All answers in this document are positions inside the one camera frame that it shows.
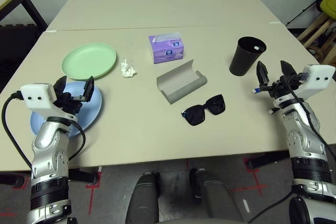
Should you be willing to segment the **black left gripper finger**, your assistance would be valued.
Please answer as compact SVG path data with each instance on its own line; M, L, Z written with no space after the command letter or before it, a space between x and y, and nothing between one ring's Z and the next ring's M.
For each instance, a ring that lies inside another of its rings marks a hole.
M91 76L84 85L83 95L80 97L81 101L89 102L94 91L94 78Z
M54 84L55 93L63 93L66 87L67 76L59 78Z

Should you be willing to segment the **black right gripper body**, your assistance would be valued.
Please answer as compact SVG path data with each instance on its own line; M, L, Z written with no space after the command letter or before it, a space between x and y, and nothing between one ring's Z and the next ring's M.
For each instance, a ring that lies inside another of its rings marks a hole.
M288 95L291 91L297 90L302 83L301 75L281 76L279 80L268 85L268 77L259 78L259 88L261 91L267 91L271 98L279 98Z

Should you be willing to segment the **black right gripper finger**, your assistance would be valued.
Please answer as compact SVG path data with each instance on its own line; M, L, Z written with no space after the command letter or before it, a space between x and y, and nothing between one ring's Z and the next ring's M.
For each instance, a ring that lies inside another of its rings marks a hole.
M292 77L292 76L297 75L297 72L295 71L295 69L292 67L292 65L290 63L281 60L280 65L281 65L281 71L282 71L284 76Z
M261 61L257 62L257 78L260 86L268 85L268 71Z

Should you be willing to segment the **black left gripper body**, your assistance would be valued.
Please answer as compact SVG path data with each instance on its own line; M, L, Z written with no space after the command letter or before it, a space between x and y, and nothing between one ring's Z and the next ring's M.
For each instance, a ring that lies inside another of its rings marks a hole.
M56 92L56 101L54 105L61 108L62 111L76 115L79 113L82 103L87 101L83 95L74 97L69 92Z

